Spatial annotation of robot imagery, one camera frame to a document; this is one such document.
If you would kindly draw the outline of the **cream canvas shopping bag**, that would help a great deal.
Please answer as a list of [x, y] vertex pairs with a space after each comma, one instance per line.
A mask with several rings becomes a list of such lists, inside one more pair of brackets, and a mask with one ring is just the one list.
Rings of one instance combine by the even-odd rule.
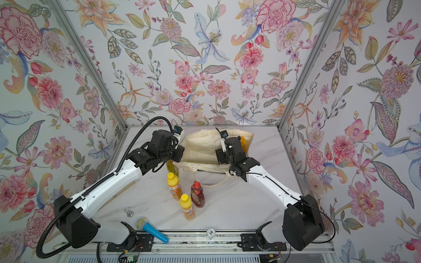
[[[229, 177], [228, 164], [218, 164], [216, 150], [221, 149], [220, 130], [201, 130], [187, 135], [181, 142], [185, 148], [182, 160], [175, 165], [185, 172], [204, 172], [225, 175], [222, 184]], [[253, 141], [254, 134], [239, 129], [228, 129], [228, 138], [244, 137], [248, 142], [248, 149]]]

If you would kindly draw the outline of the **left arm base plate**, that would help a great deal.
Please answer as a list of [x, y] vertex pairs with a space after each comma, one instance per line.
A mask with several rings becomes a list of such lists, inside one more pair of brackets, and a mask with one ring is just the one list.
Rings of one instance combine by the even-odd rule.
[[137, 236], [129, 236], [128, 241], [122, 244], [109, 243], [107, 252], [151, 252], [154, 236], [148, 233], [137, 233]]

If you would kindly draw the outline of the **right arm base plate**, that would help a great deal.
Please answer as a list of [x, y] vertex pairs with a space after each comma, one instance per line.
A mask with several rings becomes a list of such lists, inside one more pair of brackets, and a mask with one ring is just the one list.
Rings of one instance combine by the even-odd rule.
[[269, 243], [257, 233], [243, 233], [240, 239], [237, 246], [243, 252], [285, 252], [288, 250], [285, 243]]

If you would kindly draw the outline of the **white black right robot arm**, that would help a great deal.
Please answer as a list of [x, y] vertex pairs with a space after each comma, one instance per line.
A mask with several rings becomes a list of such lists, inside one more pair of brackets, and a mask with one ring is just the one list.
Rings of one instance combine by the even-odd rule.
[[269, 243], [289, 243], [302, 251], [325, 232], [322, 213], [311, 195], [302, 196], [271, 176], [254, 158], [243, 150], [241, 137], [221, 132], [221, 149], [216, 150], [220, 164], [229, 165], [229, 174], [260, 189], [284, 211], [280, 222], [269, 222], [259, 230]]

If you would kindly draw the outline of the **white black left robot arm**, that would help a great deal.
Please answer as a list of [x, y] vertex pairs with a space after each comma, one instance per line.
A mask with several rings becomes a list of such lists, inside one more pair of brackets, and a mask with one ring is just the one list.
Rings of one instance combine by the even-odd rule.
[[71, 198], [58, 198], [54, 203], [56, 214], [70, 206], [57, 222], [57, 228], [69, 245], [77, 249], [91, 242], [105, 242], [125, 250], [136, 247], [139, 239], [130, 224], [100, 221], [96, 214], [112, 197], [149, 171], [157, 172], [167, 161], [180, 162], [184, 152], [184, 147], [180, 146], [182, 135], [180, 126], [175, 126], [172, 131], [154, 131], [151, 140], [141, 147], [136, 149], [130, 145], [127, 148], [122, 167], [110, 177], [103, 177], [97, 186], [91, 185]]

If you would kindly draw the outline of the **dark red bottle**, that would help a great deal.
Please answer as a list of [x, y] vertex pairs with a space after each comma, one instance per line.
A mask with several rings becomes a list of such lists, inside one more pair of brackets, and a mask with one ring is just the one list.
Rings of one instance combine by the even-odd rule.
[[205, 195], [202, 185], [198, 181], [194, 181], [191, 186], [191, 199], [196, 207], [202, 208], [205, 205]]

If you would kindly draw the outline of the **large orange dish soap bottle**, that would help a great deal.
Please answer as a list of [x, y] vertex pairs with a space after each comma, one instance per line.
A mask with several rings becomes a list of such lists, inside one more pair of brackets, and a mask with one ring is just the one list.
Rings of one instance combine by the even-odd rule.
[[243, 149], [244, 153], [247, 154], [248, 153], [248, 142], [247, 142], [247, 140], [244, 137], [240, 137], [240, 142], [241, 142], [241, 146], [242, 146], [242, 149]]

